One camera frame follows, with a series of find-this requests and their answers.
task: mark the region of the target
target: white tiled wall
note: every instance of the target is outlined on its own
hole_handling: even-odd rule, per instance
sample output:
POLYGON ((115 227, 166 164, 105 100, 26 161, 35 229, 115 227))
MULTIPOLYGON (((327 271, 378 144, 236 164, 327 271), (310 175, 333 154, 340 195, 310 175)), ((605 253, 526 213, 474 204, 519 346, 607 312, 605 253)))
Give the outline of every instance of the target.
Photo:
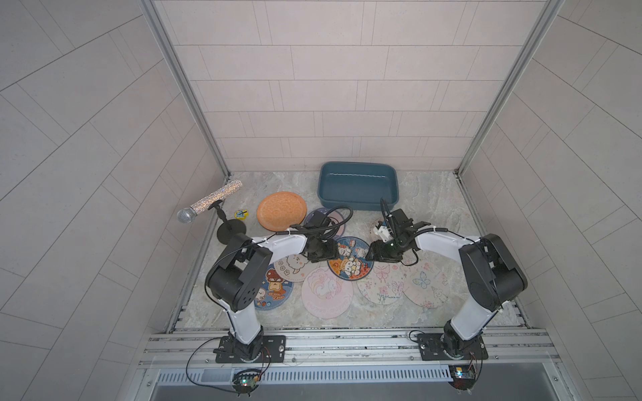
POLYGON ((642 400, 641 4, 567 0, 464 174, 585 401, 642 400))
POLYGON ((223 175, 136 1, 7 0, 0 36, 0 399, 115 400, 223 175))
POLYGON ((544 2, 155 4, 233 170, 439 170, 458 165, 544 2))

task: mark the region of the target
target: tile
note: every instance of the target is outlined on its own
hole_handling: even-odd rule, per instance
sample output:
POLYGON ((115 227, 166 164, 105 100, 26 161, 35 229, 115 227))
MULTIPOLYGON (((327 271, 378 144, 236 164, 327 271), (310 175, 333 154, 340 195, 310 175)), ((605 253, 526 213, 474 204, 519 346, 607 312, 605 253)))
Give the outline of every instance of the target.
POLYGON ((3 400, 19 401, 49 350, 0 341, 0 389, 3 400))
POLYGON ((7 100, 0 97, 0 198, 58 147, 7 100))
POLYGON ((268 1, 272 44, 361 44, 363 3, 268 1))
POLYGON ((555 135, 549 133, 528 157, 568 216, 584 231, 618 210, 622 201, 555 135))
POLYGON ((528 222, 581 307, 624 292, 554 198, 533 212, 528 222))
POLYGON ((595 0, 587 6, 578 23, 640 53, 640 13, 642 4, 636 0, 595 0))
POLYGON ((582 92, 586 85, 593 79, 595 74, 602 68, 606 60, 611 57, 615 49, 618 48, 618 44, 612 42, 611 40, 606 40, 600 50, 593 56, 589 64, 584 68, 580 76, 577 77, 575 82, 573 82, 573 87, 582 92))
POLYGON ((638 308, 626 294, 616 295, 607 300, 594 303, 584 308, 584 314, 591 323, 619 316, 627 312, 636 311, 638 308))
POLYGON ((29 75, 20 86, 74 133, 133 81, 114 41, 104 35, 29 75))
POLYGON ((397 171, 429 170, 432 157, 373 157, 371 163, 383 163, 392 166, 397 171))
POLYGON ((116 282, 121 286, 129 289, 130 291, 134 290, 134 287, 138 282, 138 277, 113 263, 111 260, 105 261, 103 268, 100 269, 100 274, 107 277, 111 281, 116 282))
POLYGON ((270 21, 268 21, 268 11, 265 8, 264 1, 252 1, 254 6, 254 16, 256 17, 256 26, 259 29, 259 39, 261 44, 272 44, 272 34, 270 33, 270 21))
POLYGON ((541 235, 538 238, 535 234, 528 224, 530 220, 526 220, 507 188, 502 189, 490 204, 524 267, 531 266, 546 255, 540 242, 541 235))
POLYGON ((178 95, 178 97, 167 106, 166 111, 167 114, 169 114, 171 122, 174 123, 174 126, 178 130, 180 137, 184 138, 192 129, 195 122, 183 95, 178 95))
POLYGON ((25 400, 77 399, 130 291, 97 276, 33 379, 25 400))
POLYGON ((467 80, 503 81, 513 66, 520 46, 480 46, 467 80))
POLYGON ((635 342, 642 335, 642 314, 639 311, 593 323, 593 327, 613 356, 624 378, 640 398, 642 386, 635 364, 640 356, 637 348, 627 349, 626 344, 635 342))
POLYGON ((178 297, 194 266, 196 257, 200 250, 200 241, 192 235, 188 235, 185 246, 180 252, 176 263, 167 280, 167 284, 160 295, 159 301, 147 323, 147 326, 158 330, 164 330, 174 308, 177 306, 178 297))
POLYGON ((274 111, 267 81, 198 81, 198 88, 211 112, 274 111))
POLYGON ((281 81, 280 86, 285 111, 354 110, 356 104, 357 81, 281 81))
POLYGON ((594 397, 629 397, 634 395, 622 376, 589 379, 584 382, 594 397))
POLYGON ((352 138, 290 138, 290 149, 296 157, 350 157, 352 138))
POLYGON ((583 379, 619 374, 564 279, 553 268, 531 280, 583 379))
POLYGON ((404 112, 399 124, 400 137, 454 137, 466 112, 404 112))
POLYGON ((0 313, 0 341, 51 349, 61 329, 0 313))
POLYGON ((108 175, 105 181, 103 181, 102 187, 114 195, 114 197, 131 210, 132 213, 136 213, 138 207, 141 205, 141 203, 138 202, 132 194, 127 192, 127 190, 111 175, 108 175))
POLYGON ((4 306, 23 280, 22 276, 0 269, 0 305, 4 306))
POLYGON ((488 195, 499 181, 499 174, 497 174, 495 167, 492 166, 484 152, 475 154, 471 161, 471 170, 475 173, 483 192, 488 195))
POLYGON ((466 150, 468 150, 470 143, 470 138, 430 137, 428 138, 428 143, 423 155, 434 157, 462 157, 466 153, 466 150))
POLYGON ((162 180, 157 180, 109 259, 140 277, 170 218, 178 198, 162 180))
POLYGON ((26 276, 119 159, 89 124, 56 149, 0 203, 0 266, 26 276))
POLYGON ((289 46, 199 46, 213 80, 293 80, 289 46))
POLYGON ((637 218, 638 217, 631 212, 626 205, 624 205, 599 222, 595 223, 594 226, 583 232, 583 234, 590 244, 594 244, 637 218))
POLYGON ((42 107, 38 106, 27 92, 17 83, 0 92, 0 96, 13 105, 24 117, 35 125, 44 135, 47 135, 56 145, 60 146, 69 138, 69 134, 62 129, 42 107))
POLYGON ((557 17, 534 58, 543 66, 573 84, 606 39, 563 18, 557 17))
POLYGON ((65 327, 132 216, 99 187, 2 311, 65 327))
POLYGON ((244 171, 304 171, 306 169, 305 159, 299 157, 244 158, 243 166, 244 171))
POLYGON ((313 137, 313 112, 251 112, 255 137, 313 137))
POLYGON ((65 36, 56 21, 51 17, 47 9, 44 8, 40 0, 21 0, 21 3, 63 55, 74 49, 74 46, 65 36))
POLYGON ((261 44, 250 1, 163 1, 178 44, 261 44))
POLYGON ((485 112, 501 81, 450 81, 439 110, 485 112))
POLYGON ((468 191, 468 194, 473 199, 473 203, 482 223, 490 223, 494 218, 496 218, 495 212, 490 206, 490 202, 488 202, 486 194, 483 193, 482 187, 477 181, 477 177, 475 177, 472 169, 466 169, 466 171, 464 171, 462 181, 468 191))
POLYGON ((81 401, 113 401, 127 368, 123 363, 99 359, 80 395, 81 401))
POLYGON ((200 46, 174 46, 185 74, 189 80, 210 80, 200 46))
POLYGON ((380 2, 372 44, 451 45, 465 3, 380 2))
POLYGON ((143 71, 162 60, 161 49, 142 15, 118 28, 143 71))
POLYGON ((593 103, 537 62, 530 62, 515 94, 564 139, 586 116, 593 103))
POLYGON ((555 265, 553 264, 551 257, 547 255, 540 261, 535 262, 533 266, 530 266, 529 268, 527 268, 526 275, 528 275, 528 278, 530 280, 533 280, 535 277, 538 277, 539 275, 549 271, 554 267, 555 265))
POLYGON ((431 170, 454 170, 462 162, 461 157, 435 157, 430 165, 431 170))
POLYGON ((507 137, 501 140, 489 159, 520 209, 544 188, 535 171, 507 137))
POLYGON ((369 46, 372 44, 374 34, 374 13, 377 9, 376 2, 363 2, 363 18, 361 22, 361 45, 369 46))
POLYGON ((639 288, 641 271, 636 255, 639 242, 637 239, 641 234, 642 222, 634 220, 593 244, 595 251, 638 308, 642 307, 642 291, 639 288))
POLYGON ((161 75, 152 69, 100 110, 91 124, 124 156, 170 102, 161 75))
POLYGON ((365 109, 428 111, 437 86, 436 81, 369 81, 365 109))
POLYGON ((324 137, 387 137, 391 121, 392 112, 324 112, 324 137))
POLYGON ((531 1, 481 1, 464 44, 521 46, 543 4, 531 1))
POLYGON ((390 46, 385 79, 465 80, 477 50, 474 46, 390 46))
POLYGON ((533 197, 533 199, 528 201, 528 203, 524 207, 522 207, 522 213, 526 217, 530 216, 534 211, 537 210, 538 207, 542 205, 542 203, 544 203, 551 196, 551 192, 548 190, 548 188, 542 188, 537 193, 537 195, 533 197))
POLYGON ((411 157, 415 155, 418 144, 419 138, 362 138, 359 155, 364 157, 411 157))
POLYGON ((620 46, 582 91, 638 135, 642 135, 642 117, 636 107, 642 101, 640 69, 642 55, 620 46))
POLYGON ((203 134, 194 125, 171 156, 165 168, 181 189, 187 187, 189 178, 198 166, 200 159, 208 151, 203 134))
POLYGON ((294 76, 298 80, 382 80, 389 59, 385 46, 291 48, 294 76))
POLYGON ((519 97, 512 93, 496 120, 517 150, 522 151, 543 122, 519 97))
POLYGON ((131 347, 138 345, 177 258, 177 252, 159 241, 109 341, 131 347))
POLYGON ((455 33, 455 39, 453 39, 453 45, 459 46, 464 44, 466 36, 468 36, 468 30, 471 27, 473 17, 477 11, 477 6, 479 2, 470 1, 466 3, 464 8, 464 13, 462 18, 459 20, 459 25, 457 26, 457 33, 455 33))
POLYGON ((62 56, 29 11, 18 0, 3 3, 0 16, 0 88, 62 56))
POLYGON ((112 176, 142 202, 177 145, 161 119, 156 119, 112 171, 112 176))
POLYGON ((102 354, 100 354, 100 359, 129 364, 132 362, 132 357, 134 356, 135 351, 136 348, 107 341, 102 354))

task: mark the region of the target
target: pink coaster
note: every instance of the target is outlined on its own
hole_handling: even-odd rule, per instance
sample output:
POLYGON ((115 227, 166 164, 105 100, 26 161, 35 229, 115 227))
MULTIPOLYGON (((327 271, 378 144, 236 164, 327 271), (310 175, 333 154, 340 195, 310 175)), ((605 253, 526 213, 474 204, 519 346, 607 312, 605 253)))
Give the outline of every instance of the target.
POLYGON ((320 267, 303 281, 301 298, 312 315, 332 319, 350 307, 353 291, 351 282, 338 278, 328 267, 320 267))
POLYGON ((408 276, 403 293, 424 308, 441 306, 448 299, 446 275, 432 263, 420 261, 419 265, 419 269, 408 276))
POLYGON ((303 255, 290 255, 274 262, 274 270, 287 281, 298 283, 305 280, 314 269, 326 265, 326 262, 312 263, 303 255))

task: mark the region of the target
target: round coaster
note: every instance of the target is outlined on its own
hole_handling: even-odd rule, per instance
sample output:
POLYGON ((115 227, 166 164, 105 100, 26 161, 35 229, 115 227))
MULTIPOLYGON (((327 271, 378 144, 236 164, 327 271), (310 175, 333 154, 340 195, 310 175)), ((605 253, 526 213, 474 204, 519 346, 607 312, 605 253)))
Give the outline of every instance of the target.
POLYGON ((270 265, 265 279, 254 297, 254 306, 259 311, 269 311, 281 306, 292 294, 292 283, 284 280, 270 265))
POLYGON ((361 238, 341 237, 336 240, 339 259, 327 261, 335 275, 344 280, 356 281, 366 277, 372 270, 373 262, 365 260, 369 246, 361 238))
POLYGON ((357 287, 368 301, 388 305, 403 296, 410 269, 401 263, 375 262, 372 273, 359 280, 357 287))
POLYGON ((448 299, 446 274, 432 263, 420 261, 419 265, 406 279, 403 293, 424 308, 441 306, 448 299))
POLYGON ((270 231, 283 231, 306 217, 306 201, 294 192, 277 192, 261 201, 256 210, 259 223, 270 231))
POLYGON ((323 266, 310 273, 301 289, 301 300, 317 318, 332 319, 345 312, 354 294, 352 283, 340 280, 323 266))
POLYGON ((287 281, 301 282, 316 268, 325 266, 325 262, 312 263, 303 255, 290 255, 274 262, 277 274, 287 281))
MULTIPOLYGON (((310 212, 306 216, 306 219, 303 221, 303 224, 307 224, 308 221, 310 221, 310 219, 312 218, 312 213, 314 213, 316 211, 319 211, 319 212, 325 214, 328 210, 330 210, 330 209, 328 209, 327 207, 320 207, 318 209, 313 210, 312 212, 310 212)), ((330 216, 328 216, 328 217, 330 217, 330 219, 332 220, 331 224, 341 223, 343 221, 343 216, 337 210, 335 210, 334 212, 330 213, 330 216)), ((336 235, 333 238, 334 239, 341 238, 341 236, 343 235, 344 232, 345 232, 345 224, 339 227, 339 231, 336 232, 336 235)))

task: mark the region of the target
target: metal grate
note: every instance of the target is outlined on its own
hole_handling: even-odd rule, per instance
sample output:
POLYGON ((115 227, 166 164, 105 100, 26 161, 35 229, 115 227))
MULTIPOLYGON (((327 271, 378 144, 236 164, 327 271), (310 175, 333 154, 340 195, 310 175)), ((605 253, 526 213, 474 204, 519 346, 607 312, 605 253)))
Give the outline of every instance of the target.
MULTIPOLYGON (((190 369, 195 382, 224 386, 240 368, 190 369)), ((448 365, 395 366, 279 366, 270 368, 261 384, 332 384, 368 382, 451 382, 448 365)), ((162 369, 158 385, 178 386, 188 382, 185 371, 162 369)))

